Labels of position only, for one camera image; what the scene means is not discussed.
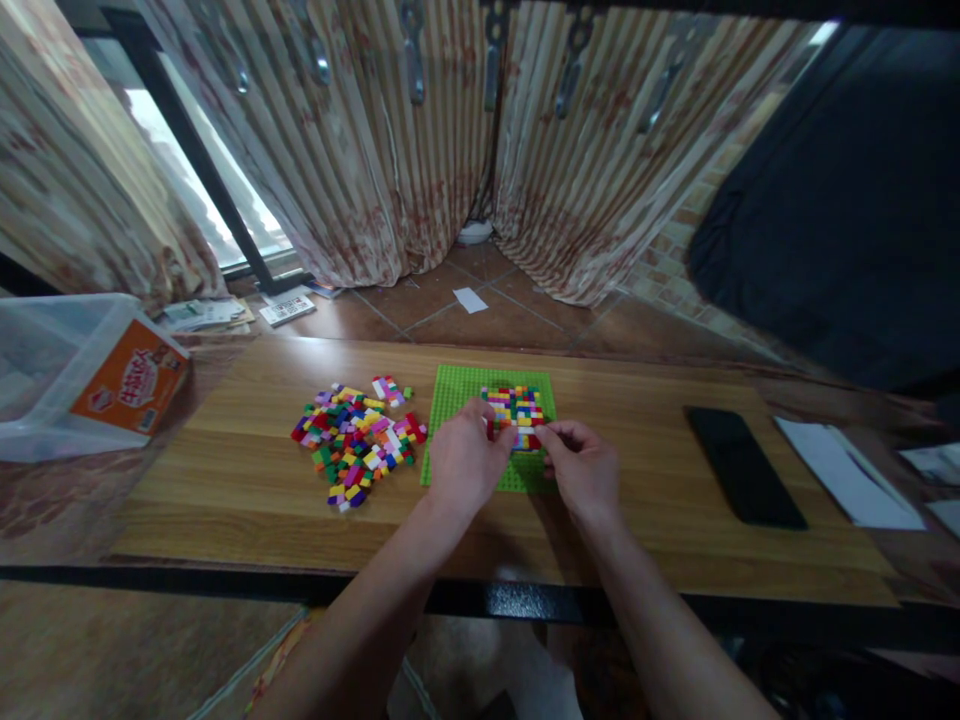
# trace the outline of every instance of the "curtain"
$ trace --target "curtain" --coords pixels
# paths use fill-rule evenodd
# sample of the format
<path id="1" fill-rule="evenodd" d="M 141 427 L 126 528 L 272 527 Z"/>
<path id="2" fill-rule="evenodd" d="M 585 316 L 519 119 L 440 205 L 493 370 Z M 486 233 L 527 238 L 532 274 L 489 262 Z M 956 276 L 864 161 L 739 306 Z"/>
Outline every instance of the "curtain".
<path id="1" fill-rule="evenodd" d="M 217 262 L 53 0 L 0 0 L 0 252 L 148 312 L 225 292 Z"/>
<path id="2" fill-rule="evenodd" d="M 503 253 L 558 300 L 594 305 L 625 278 L 813 33 L 798 22 L 719 18 L 640 133 L 677 18 L 623 8 L 598 16 L 569 115 L 558 120 L 573 16 L 546 2 L 516 13 L 492 219 Z"/>
<path id="3" fill-rule="evenodd" d="M 338 286 L 392 285 L 440 263 L 492 164 L 479 3 L 424 3 L 420 106 L 396 0 L 205 5 L 139 0 L 305 268 Z M 302 52 L 314 41 L 329 85 Z"/>
<path id="4" fill-rule="evenodd" d="M 574 19 L 565 3 L 510 13 L 497 112 L 483 110 L 487 9 L 476 0 L 423 3 L 422 106 L 409 99 L 397 0 L 217 0 L 206 15 L 187 0 L 139 3 L 321 280 L 392 284 L 429 270 L 482 212 L 508 258 L 580 305 L 623 280 L 812 34 L 797 22 L 719 18 L 676 72 L 670 51 L 687 16 L 610 8 L 558 120 Z M 313 38 L 329 85 L 301 52 Z M 666 72 L 670 92 L 640 134 Z"/>

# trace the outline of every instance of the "orange label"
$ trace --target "orange label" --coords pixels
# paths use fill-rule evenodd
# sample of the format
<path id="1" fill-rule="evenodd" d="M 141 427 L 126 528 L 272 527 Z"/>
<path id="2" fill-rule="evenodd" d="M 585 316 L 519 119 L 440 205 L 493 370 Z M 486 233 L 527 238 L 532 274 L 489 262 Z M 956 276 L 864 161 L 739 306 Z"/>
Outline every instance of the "orange label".
<path id="1" fill-rule="evenodd" d="M 186 367 L 183 355 L 134 320 L 70 412 L 153 435 Z"/>

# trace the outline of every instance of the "black smartphone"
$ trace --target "black smartphone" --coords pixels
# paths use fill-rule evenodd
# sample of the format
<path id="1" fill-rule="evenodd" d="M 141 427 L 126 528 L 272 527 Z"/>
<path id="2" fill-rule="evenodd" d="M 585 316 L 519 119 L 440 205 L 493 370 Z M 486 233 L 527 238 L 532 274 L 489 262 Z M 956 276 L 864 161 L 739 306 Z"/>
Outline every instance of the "black smartphone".
<path id="1" fill-rule="evenodd" d="M 786 530 L 808 528 L 742 417 L 713 408 L 684 410 L 738 518 L 750 525 Z"/>

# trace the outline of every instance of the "plastic storage box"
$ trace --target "plastic storage box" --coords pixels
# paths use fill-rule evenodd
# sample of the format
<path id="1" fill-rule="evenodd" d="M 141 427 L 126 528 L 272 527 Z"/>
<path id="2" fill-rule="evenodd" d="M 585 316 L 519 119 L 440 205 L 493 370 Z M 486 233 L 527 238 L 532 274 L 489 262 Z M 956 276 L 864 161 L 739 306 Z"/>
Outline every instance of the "plastic storage box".
<path id="1" fill-rule="evenodd" d="M 0 300 L 0 460 L 146 445 L 188 358 L 131 295 Z"/>

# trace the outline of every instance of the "green lego brick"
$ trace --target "green lego brick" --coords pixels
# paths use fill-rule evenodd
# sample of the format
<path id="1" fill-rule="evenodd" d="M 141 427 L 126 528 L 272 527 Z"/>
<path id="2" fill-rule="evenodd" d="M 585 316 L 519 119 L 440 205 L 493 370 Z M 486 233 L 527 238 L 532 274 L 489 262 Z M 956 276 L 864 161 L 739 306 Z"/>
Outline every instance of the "green lego brick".
<path id="1" fill-rule="evenodd" d="M 479 397 L 480 389 L 508 388 L 526 385 L 531 390 L 535 386 L 540 393 L 540 407 L 543 408 L 547 422 L 555 420 L 557 408 L 553 399 L 553 388 L 548 373 L 526 372 L 523 370 L 487 370 L 457 365 L 437 367 L 437 382 L 433 389 L 433 407 L 430 410 L 430 438 L 427 439 L 427 451 L 420 473 L 420 484 L 430 484 L 430 443 L 434 433 L 444 422 L 455 415 L 472 397 Z M 555 493 L 557 483 L 543 477 L 543 458 L 546 453 L 515 452 L 510 456 L 507 471 L 500 478 L 497 490 L 524 493 Z"/>

